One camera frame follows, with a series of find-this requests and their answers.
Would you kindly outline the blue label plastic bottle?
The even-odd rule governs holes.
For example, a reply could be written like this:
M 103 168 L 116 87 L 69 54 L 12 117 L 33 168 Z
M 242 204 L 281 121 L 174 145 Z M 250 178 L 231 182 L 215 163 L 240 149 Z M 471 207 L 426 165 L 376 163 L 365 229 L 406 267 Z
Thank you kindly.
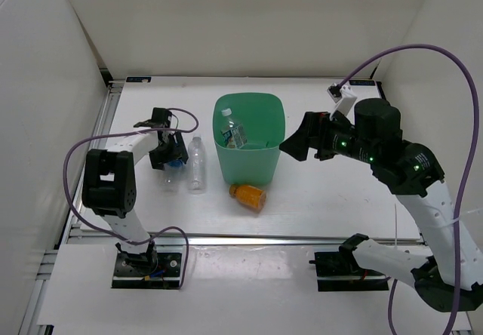
M 186 177 L 186 164 L 177 159 L 164 165 L 161 185 L 164 192 L 177 192 Z

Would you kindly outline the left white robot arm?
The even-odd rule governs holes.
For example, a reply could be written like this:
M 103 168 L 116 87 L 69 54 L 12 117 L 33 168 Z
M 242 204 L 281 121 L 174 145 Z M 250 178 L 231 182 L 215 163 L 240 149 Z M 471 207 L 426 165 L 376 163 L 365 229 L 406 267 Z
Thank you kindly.
M 91 149 L 86 155 L 83 205 L 108 225 L 126 264 L 142 275 L 157 269 L 158 256 L 152 237 L 134 210 L 135 167 L 145 157 L 155 171 L 187 163 L 186 145 L 182 134 L 172 126 L 173 117 L 169 109 L 154 108 L 151 118 L 134 125 L 150 131 L 126 135 L 110 147 Z

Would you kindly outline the white orange label bottle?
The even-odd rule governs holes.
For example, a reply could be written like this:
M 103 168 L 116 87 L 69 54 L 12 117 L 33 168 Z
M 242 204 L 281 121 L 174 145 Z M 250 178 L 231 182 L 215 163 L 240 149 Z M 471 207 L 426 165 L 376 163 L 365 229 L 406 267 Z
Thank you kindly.
M 222 134 L 223 146 L 227 149 L 243 148 L 248 143 L 244 125 L 234 116 L 230 108 L 222 109 L 221 115 L 223 122 L 220 133 Z

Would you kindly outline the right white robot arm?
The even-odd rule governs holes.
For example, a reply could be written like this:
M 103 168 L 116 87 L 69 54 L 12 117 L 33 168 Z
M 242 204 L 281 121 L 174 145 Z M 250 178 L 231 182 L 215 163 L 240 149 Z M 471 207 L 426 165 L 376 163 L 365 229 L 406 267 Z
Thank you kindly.
M 335 155 L 369 164 L 373 176 L 406 208 L 432 251 L 411 255 L 355 234 L 339 247 L 339 265 L 347 274 L 374 270 L 414 288 L 439 312 L 451 312 L 459 286 L 458 311 L 482 304 L 482 253 L 467 229 L 460 229 L 460 275 L 455 275 L 454 208 L 445 173 L 426 146 L 403 139 L 401 113 L 386 100 L 356 103 L 354 121 L 335 112 L 306 112 L 299 128 L 279 148 L 298 161 L 310 149 L 326 161 Z

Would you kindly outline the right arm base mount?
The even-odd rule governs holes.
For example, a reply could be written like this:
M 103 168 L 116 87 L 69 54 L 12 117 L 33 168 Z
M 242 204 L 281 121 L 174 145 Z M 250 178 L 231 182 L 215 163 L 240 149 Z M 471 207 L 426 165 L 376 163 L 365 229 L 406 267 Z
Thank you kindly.
M 315 267 L 318 292 L 368 292 L 389 289 L 389 277 L 360 267 L 352 256 L 356 246 L 368 240 L 356 233 L 336 250 L 316 250 L 309 261 Z

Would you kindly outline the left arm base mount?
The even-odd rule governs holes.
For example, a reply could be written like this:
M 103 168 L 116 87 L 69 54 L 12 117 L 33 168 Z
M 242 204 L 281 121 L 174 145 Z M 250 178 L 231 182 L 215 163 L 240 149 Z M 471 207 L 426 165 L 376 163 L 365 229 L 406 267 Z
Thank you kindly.
M 181 252 L 158 250 L 148 246 L 147 254 L 119 251 L 112 272 L 111 288 L 137 290 L 178 290 L 183 279 Z

